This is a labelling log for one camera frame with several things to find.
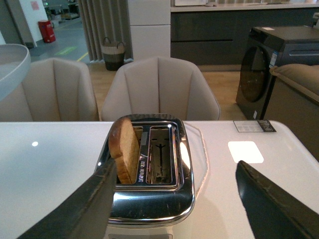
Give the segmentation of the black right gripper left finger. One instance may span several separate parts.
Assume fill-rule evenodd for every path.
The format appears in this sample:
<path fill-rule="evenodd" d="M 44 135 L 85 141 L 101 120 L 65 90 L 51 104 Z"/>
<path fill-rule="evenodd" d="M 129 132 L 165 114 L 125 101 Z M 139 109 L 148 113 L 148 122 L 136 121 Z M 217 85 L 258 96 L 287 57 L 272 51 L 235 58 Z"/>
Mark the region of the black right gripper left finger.
<path fill-rule="evenodd" d="M 102 239 L 116 182 L 116 163 L 109 159 L 62 204 L 19 238 Z"/>

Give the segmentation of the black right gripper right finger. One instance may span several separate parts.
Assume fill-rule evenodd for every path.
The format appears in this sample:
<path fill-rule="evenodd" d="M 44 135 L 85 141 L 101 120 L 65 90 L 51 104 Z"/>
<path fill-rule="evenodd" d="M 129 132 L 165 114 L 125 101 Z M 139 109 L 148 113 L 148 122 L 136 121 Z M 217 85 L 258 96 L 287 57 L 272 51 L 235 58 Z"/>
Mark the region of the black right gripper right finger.
<path fill-rule="evenodd" d="M 240 199 L 257 239 L 317 239 L 319 215 L 244 161 L 236 168 Z"/>

